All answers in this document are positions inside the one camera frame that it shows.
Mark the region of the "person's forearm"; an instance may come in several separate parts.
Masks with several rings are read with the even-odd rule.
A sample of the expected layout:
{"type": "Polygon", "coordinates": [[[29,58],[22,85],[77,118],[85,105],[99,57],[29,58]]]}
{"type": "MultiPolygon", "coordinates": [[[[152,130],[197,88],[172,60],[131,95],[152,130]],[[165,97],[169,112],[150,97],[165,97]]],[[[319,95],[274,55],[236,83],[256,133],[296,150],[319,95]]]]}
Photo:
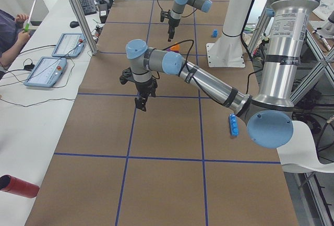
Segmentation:
{"type": "Polygon", "coordinates": [[[21,49],[24,47],[24,43],[17,40],[16,43],[6,52],[1,55],[1,67],[9,67],[16,57],[19,55],[21,49]]]}

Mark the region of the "person's hand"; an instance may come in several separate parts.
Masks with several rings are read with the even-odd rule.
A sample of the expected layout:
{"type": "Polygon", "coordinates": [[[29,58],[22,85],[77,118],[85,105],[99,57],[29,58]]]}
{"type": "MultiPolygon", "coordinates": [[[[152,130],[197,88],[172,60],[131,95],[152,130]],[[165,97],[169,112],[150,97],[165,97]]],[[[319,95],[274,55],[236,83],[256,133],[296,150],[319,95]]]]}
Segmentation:
{"type": "MultiPolygon", "coordinates": [[[[23,24],[26,20],[29,19],[29,16],[27,14],[17,14],[15,17],[15,23],[18,28],[23,28],[23,24]]],[[[30,39],[30,35],[28,32],[21,31],[18,33],[18,38],[17,38],[17,44],[19,45],[25,45],[30,39]]]]}

